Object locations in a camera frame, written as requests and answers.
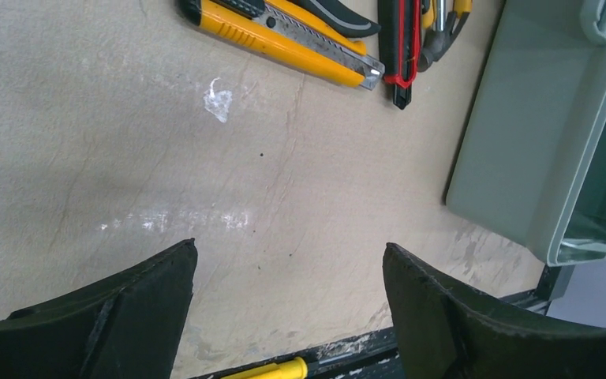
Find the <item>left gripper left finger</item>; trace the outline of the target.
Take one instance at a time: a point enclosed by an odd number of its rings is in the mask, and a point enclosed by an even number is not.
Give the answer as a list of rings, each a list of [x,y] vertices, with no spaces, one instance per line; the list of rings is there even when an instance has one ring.
[[[0,378],[168,378],[193,298],[183,240],[0,321]]]

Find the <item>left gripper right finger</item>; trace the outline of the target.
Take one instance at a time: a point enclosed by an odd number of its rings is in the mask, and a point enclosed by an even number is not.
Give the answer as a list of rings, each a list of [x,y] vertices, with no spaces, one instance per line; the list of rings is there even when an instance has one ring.
[[[503,302],[393,242],[383,282],[408,378],[606,378],[606,328]]]

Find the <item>green plastic tool box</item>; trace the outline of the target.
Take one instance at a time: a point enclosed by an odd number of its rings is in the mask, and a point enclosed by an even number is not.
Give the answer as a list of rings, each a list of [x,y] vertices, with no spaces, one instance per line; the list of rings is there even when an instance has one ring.
[[[606,1],[508,1],[448,209],[547,266],[606,259]]]

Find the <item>small black hammer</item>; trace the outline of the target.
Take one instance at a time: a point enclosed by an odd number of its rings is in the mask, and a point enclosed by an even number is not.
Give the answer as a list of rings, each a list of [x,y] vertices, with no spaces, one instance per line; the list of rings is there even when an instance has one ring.
[[[437,32],[424,28],[423,30],[425,35],[423,43],[421,44],[420,55],[417,63],[417,71],[419,73],[425,72],[432,66],[434,62],[438,62],[447,53],[451,45],[462,31]]]

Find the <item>red black utility knife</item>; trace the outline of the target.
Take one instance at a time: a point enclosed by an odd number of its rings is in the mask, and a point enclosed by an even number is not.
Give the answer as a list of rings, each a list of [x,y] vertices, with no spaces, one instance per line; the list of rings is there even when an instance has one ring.
[[[421,51],[421,0],[383,0],[377,4],[383,82],[392,88],[392,103],[400,110],[411,102]]]

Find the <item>yellow black utility knife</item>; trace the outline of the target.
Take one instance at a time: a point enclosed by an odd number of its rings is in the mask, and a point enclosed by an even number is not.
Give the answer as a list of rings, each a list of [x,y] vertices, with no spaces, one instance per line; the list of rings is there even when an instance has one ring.
[[[277,62],[346,87],[372,90],[384,64],[364,38],[346,38],[293,1],[196,0],[177,3],[198,28]]]

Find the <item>yellow needle nose pliers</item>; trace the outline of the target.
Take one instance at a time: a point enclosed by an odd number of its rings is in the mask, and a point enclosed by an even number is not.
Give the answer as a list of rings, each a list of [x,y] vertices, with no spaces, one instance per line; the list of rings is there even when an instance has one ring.
[[[437,32],[461,31],[472,8],[471,0],[425,0],[422,2],[422,28]]]

